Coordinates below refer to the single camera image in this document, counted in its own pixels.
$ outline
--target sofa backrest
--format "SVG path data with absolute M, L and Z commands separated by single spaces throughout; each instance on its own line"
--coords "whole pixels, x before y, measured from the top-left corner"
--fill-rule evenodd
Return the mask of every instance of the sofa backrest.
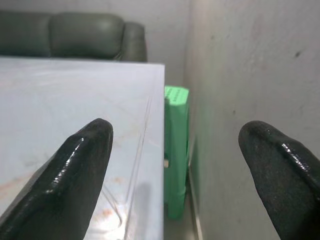
M 50 56 L 47 13 L 0 11 L 0 55 Z
M 0 10 L 0 55 L 146 62 L 145 29 L 108 13 Z
M 49 24 L 54 57 L 113 59 L 121 52 L 124 21 L 111 14 L 61 13 Z

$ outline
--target sofa armrest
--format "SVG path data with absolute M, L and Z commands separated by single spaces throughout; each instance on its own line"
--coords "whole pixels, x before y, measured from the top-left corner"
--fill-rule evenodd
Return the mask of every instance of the sofa armrest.
M 145 28 L 142 25 L 134 22 L 125 24 L 120 60 L 125 62 L 147 61 Z

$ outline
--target sofa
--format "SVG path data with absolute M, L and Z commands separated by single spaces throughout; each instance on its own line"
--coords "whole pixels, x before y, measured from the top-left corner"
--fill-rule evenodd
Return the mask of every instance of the sofa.
M 0 55 L 146 62 L 144 27 L 108 13 L 0 10 Z

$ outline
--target sofa cushion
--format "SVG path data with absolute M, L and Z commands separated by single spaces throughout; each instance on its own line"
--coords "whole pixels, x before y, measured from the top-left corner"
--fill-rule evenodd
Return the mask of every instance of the sofa cushion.
M 111 14 L 61 13 L 49 29 L 55 57 L 112 59 L 121 50 L 124 21 Z
M 50 56 L 50 14 L 0 11 L 0 55 Z

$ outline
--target white table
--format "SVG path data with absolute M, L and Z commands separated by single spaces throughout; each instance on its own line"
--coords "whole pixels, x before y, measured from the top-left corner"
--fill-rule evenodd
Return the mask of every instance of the white table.
M 113 125 L 85 240 L 163 239 L 164 67 L 0 57 L 0 214 L 65 139 Z

